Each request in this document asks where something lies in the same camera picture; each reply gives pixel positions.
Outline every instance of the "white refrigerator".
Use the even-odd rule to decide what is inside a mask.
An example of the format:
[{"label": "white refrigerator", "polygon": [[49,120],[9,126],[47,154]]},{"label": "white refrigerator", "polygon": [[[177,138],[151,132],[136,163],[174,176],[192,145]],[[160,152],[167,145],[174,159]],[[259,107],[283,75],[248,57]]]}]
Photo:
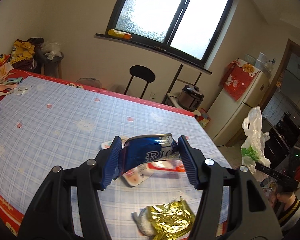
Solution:
[{"label": "white refrigerator", "polygon": [[251,108],[258,106],[269,87],[269,79],[259,71],[244,94],[235,101],[223,88],[208,111],[204,128],[216,146],[225,145],[240,129]]}]

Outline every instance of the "electric pressure cooker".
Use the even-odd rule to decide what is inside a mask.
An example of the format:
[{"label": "electric pressure cooker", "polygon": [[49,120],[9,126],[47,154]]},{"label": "electric pressure cooker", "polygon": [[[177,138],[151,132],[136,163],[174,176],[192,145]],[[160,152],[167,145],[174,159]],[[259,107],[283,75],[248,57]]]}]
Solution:
[{"label": "electric pressure cooker", "polygon": [[178,104],[182,108],[193,112],[198,109],[199,105],[202,103],[203,97],[204,95],[197,86],[185,85],[178,98]]}]

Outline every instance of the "tiled wall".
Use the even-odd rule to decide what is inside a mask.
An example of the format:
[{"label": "tiled wall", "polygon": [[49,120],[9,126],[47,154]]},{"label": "tiled wall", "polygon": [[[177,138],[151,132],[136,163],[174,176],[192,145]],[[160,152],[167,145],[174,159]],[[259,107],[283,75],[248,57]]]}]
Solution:
[{"label": "tiled wall", "polygon": [[270,102],[262,112],[262,116],[271,123],[276,125],[285,112],[289,111],[295,114],[295,107],[289,103],[285,96],[277,89]]}]

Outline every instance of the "window sill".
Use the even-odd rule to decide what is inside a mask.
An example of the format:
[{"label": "window sill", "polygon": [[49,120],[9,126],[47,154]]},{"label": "window sill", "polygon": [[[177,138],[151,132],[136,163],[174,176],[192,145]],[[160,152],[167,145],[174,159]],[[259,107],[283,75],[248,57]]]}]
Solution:
[{"label": "window sill", "polygon": [[133,41],[133,40],[126,40],[126,39],[117,38],[117,37],[106,35],[106,34],[100,34],[100,33],[96,33],[95,38],[97,38],[97,39],[112,40],[112,41],[117,41],[117,42],[121,42],[121,43],[127,43],[127,44],[130,44],[130,45],[142,48],[142,49],[149,49],[151,51],[154,51],[154,52],[163,54],[165,56],[171,57],[171,58],[173,58],[175,60],[181,61],[181,62],[183,62],[183,63],[185,63],[187,65],[190,65],[190,66],[193,66],[195,68],[198,68],[200,71],[202,71],[202,72],[204,72],[206,74],[209,74],[209,75],[212,74],[211,71],[204,69],[199,64],[195,64],[195,63],[193,63],[193,62],[191,62],[191,61],[189,61],[187,59],[184,59],[184,58],[182,58],[182,57],[180,57],[178,55],[175,55],[175,54],[173,54],[171,52],[165,51],[163,49],[160,49],[160,48],[157,48],[157,47],[154,47],[154,46],[150,46],[150,45],[147,45],[147,44],[144,44],[144,43],[140,43],[140,42],[136,42],[136,41]]}]

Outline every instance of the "table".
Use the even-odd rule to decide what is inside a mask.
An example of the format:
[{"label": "table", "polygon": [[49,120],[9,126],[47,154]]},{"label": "table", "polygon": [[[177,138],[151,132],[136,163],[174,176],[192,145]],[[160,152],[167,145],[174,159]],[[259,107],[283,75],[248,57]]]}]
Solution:
[{"label": "table", "polygon": [[[22,85],[31,86],[29,94],[10,94],[1,101],[0,208],[3,216],[12,217],[15,231],[53,166],[77,167],[94,158],[101,143],[116,135],[172,133],[175,139],[186,135],[189,144],[206,158],[230,167],[191,112],[88,86],[85,90],[71,87],[55,78],[12,72],[16,72],[12,77],[28,76]],[[79,128],[83,121],[88,130]],[[196,213],[201,194],[185,173],[175,172],[165,179],[154,174],[134,188],[117,179],[99,192],[99,199],[112,239],[147,239],[139,233],[132,212],[181,195]],[[226,220],[227,196],[225,188],[220,222]],[[82,236],[76,188],[72,190],[72,207],[75,232]]]}]

